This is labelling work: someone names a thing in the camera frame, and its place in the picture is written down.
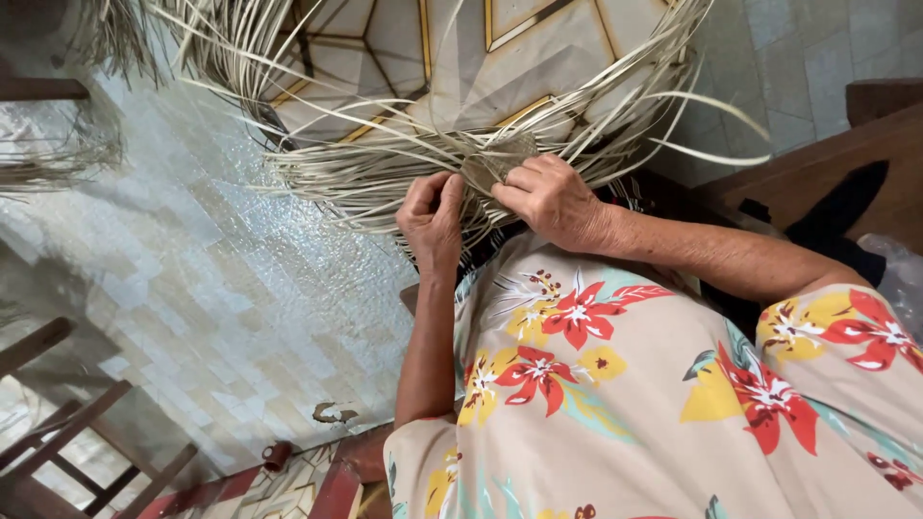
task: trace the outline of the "plastic bag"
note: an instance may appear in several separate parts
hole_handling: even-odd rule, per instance
[[[864,235],[857,243],[888,260],[878,292],[917,344],[923,344],[923,257],[887,236]]]

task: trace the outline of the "woman's left hand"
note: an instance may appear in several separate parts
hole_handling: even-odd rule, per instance
[[[464,179],[448,171],[414,180],[396,214],[398,227],[416,257],[420,277],[452,276],[462,256]]]

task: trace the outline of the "wooden chair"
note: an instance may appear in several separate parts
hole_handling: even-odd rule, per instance
[[[63,341],[72,330],[73,325],[69,320],[58,318],[0,351],[0,377],[13,373],[48,351]],[[132,385],[127,380],[120,380],[89,404],[84,405],[76,400],[68,401],[2,451],[0,513],[11,519],[89,519],[105,508],[138,474],[144,472],[150,477],[150,484],[119,515],[126,519],[138,517],[196,455],[198,449],[195,445],[187,444],[162,471],[137,461],[136,456],[126,455],[132,465],[106,488],[93,481],[60,454],[61,449],[87,427],[96,430],[117,451],[125,454],[126,447],[114,440],[113,434],[104,426],[101,416],[131,388]],[[47,441],[43,439],[52,433],[54,435]],[[34,451],[18,465],[11,467],[12,463],[29,449]],[[39,467],[49,462],[95,496],[82,511],[32,476]]]

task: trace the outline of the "woman's right hand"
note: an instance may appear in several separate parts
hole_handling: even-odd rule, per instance
[[[613,213],[622,210],[600,201],[570,164],[551,153],[526,159],[490,192],[538,235],[570,252],[593,252]]]

